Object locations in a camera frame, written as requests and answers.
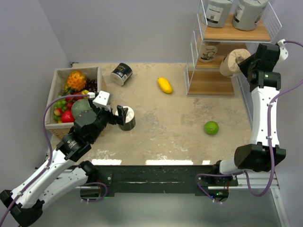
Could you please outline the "clear white tissue roll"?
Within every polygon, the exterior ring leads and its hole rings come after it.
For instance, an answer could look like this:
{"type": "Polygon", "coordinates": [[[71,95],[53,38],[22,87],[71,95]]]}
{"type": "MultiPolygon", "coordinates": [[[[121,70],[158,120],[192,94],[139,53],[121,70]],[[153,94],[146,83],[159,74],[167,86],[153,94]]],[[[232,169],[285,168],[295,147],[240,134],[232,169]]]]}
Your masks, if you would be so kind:
{"type": "Polygon", "coordinates": [[[125,120],[125,124],[124,125],[118,125],[118,127],[123,130],[123,131],[130,131],[132,130],[135,125],[136,125],[136,121],[135,121],[135,114],[134,114],[134,110],[129,107],[124,105],[123,108],[127,108],[127,113],[126,113],[126,120],[125,120]]]}

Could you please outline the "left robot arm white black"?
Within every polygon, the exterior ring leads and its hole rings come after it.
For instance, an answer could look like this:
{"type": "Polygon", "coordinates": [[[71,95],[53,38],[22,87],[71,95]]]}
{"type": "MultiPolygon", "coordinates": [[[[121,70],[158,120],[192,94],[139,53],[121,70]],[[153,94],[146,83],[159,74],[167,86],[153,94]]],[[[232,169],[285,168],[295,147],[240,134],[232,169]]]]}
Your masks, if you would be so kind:
{"type": "Polygon", "coordinates": [[[107,124],[125,124],[127,107],[118,105],[118,114],[114,115],[112,108],[98,107],[92,101],[89,101],[89,105],[91,109],[83,111],[74,121],[69,133],[59,142],[47,161],[19,187],[0,193],[0,200],[7,208],[1,223],[8,214],[21,227],[36,222],[43,213],[46,199],[42,199],[41,195],[48,186],[91,149],[107,124]]]}

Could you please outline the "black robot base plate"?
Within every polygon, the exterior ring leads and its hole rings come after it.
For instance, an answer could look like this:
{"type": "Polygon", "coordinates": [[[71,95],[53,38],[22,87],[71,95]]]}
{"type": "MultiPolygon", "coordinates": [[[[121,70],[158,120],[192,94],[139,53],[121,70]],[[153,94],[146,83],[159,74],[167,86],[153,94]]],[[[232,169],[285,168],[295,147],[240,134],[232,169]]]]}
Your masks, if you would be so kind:
{"type": "Polygon", "coordinates": [[[214,198],[227,198],[227,188],[238,186],[236,177],[220,176],[216,165],[101,166],[82,161],[78,167],[88,175],[87,183],[102,184],[91,195],[100,192],[107,197],[118,193],[203,196],[206,191],[214,198]]]}

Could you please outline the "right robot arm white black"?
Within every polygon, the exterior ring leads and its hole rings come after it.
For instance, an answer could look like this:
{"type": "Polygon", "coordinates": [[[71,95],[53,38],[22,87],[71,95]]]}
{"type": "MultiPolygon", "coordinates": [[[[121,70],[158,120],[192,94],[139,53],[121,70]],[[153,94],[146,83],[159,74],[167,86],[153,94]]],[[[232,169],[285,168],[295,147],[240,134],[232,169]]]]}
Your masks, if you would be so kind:
{"type": "Polygon", "coordinates": [[[250,86],[253,102],[252,134],[247,145],[236,148],[230,159],[219,160],[212,168],[211,181],[217,186],[228,180],[228,174],[241,170],[269,172],[286,157],[280,148],[276,132],[275,98],[281,89],[281,75],[274,72],[275,65],[288,57],[284,42],[259,44],[256,52],[245,49],[230,52],[222,61],[220,72],[224,76],[242,73],[250,86]]]}

